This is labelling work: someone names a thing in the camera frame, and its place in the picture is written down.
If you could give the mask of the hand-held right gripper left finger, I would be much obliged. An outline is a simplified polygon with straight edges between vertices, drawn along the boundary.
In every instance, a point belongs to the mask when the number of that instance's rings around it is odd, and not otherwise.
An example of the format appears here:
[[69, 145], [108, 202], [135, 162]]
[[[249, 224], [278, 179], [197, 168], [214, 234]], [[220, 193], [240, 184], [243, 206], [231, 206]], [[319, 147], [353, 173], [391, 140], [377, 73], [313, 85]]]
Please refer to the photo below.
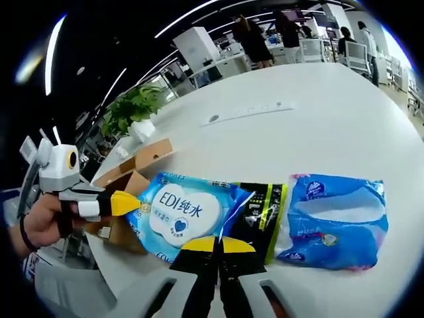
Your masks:
[[207, 317], [217, 283], [214, 236], [182, 246], [168, 268], [159, 268], [131, 284], [117, 298], [110, 317]]

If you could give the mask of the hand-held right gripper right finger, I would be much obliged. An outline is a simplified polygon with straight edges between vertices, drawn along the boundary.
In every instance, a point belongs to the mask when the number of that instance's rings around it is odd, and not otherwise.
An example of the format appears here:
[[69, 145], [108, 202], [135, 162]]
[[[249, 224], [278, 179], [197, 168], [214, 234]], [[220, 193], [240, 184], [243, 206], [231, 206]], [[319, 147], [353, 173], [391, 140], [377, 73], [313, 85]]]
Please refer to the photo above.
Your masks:
[[315, 302], [282, 273], [267, 271], [255, 249], [235, 238], [219, 245], [220, 296], [227, 317], [314, 317]]

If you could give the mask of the person's left hand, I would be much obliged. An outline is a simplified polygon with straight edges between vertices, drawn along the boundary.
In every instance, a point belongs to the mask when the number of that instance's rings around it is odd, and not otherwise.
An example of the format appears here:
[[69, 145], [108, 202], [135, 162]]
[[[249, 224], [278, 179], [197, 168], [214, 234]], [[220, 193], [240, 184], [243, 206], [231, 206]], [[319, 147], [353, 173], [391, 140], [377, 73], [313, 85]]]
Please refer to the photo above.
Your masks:
[[24, 217], [23, 229], [36, 248], [50, 246], [60, 240], [58, 224], [54, 217], [62, 212], [57, 196], [46, 193], [41, 195]]

